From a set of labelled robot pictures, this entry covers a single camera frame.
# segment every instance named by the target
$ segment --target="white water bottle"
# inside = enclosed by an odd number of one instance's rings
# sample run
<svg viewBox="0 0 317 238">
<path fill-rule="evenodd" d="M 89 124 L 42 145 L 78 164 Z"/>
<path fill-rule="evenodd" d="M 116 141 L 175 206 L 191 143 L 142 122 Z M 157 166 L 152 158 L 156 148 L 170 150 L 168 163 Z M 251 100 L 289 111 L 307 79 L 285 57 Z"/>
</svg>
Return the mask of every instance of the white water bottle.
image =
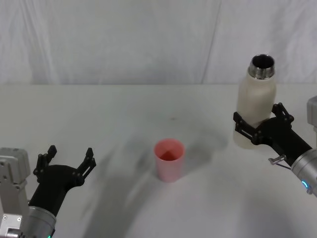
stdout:
<svg viewBox="0 0 317 238">
<path fill-rule="evenodd" d="M 254 56 L 245 79 L 239 85 L 237 112 L 254 128 L 270 117 L 276 95 L 274 73 L 271 56 Z M 242 148 L 254 147 L 249 139 L 236 131 L 233 140 Z"/>
</svg>

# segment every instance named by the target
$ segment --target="blue indicator light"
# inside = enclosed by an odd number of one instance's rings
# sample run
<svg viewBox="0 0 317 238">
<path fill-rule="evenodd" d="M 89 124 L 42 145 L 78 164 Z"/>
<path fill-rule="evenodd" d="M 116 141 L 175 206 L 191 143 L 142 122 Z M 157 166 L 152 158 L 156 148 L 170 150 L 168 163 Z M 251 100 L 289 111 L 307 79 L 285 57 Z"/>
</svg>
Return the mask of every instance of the blue indicator light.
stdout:
<svg viewBox="0 0 317 238">
<path fill-rule="evenodd" d="M 306 188 L 308 188 L 308 184 L 305 181 L 302 181 L 302 184 L 305 185 Z"/>
</svg>

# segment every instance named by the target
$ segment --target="cable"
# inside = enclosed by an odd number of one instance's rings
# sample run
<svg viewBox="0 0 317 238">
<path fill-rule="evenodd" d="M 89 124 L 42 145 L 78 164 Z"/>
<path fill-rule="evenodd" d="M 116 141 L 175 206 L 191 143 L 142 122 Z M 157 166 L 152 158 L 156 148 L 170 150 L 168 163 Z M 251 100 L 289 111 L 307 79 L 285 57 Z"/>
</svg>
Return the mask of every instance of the cable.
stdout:
<svg viewBox="0 0 317 238">
<path fill-rule="evenodd" d="M 283 168 L 286 168 L 286 169 L 288 169 L 288 170 L 291 170 L 290 167 L 287 167 L 287 166 L 284 166 L 284 165 L 281 165 L 281 164 L 276 164 L 276 165 L 281 166 L 281 167 L 283 167 Z"/>
</svg>

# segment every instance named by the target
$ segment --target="pink cup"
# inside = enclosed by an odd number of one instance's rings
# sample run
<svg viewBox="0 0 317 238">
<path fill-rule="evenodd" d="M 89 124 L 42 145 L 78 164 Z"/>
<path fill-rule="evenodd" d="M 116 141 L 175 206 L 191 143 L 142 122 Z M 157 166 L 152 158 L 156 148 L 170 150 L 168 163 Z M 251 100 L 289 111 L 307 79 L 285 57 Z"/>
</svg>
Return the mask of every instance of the pink cup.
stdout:
<svg viewBox="0 0 317 238">
<path fill-rule="evenodd" d="M 184 145 L 176 139 L 163 139 L 154 147 L 158 177 L 163 182 L 175 182 L 181 177 Z"/>
</svg>

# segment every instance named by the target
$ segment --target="metal bracket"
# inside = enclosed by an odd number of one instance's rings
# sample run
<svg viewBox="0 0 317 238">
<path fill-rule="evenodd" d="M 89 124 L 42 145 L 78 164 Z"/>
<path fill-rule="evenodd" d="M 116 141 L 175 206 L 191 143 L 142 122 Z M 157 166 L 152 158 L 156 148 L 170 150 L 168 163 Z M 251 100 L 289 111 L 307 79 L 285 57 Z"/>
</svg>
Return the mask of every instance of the metal bracket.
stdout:
<svg viewBox="0 0 317 238">
<path fill-rule="evenodd" d="M 20 215 L 4 214 L 0 227 L 0 238 L 20 238 L 22 217 Z"/>
<path fill-rule="evenodd" d="M 285 155 L 281 155 L 281 156 L 279 156 L 279 157 L 277 157 L 275 159 L 269 158 L 268 160 L 271 163 L 271 165 L 276 165 L 277 163 L 282 162 L 283 160 L 286 160 L 286 156 Z"/>
</svg>

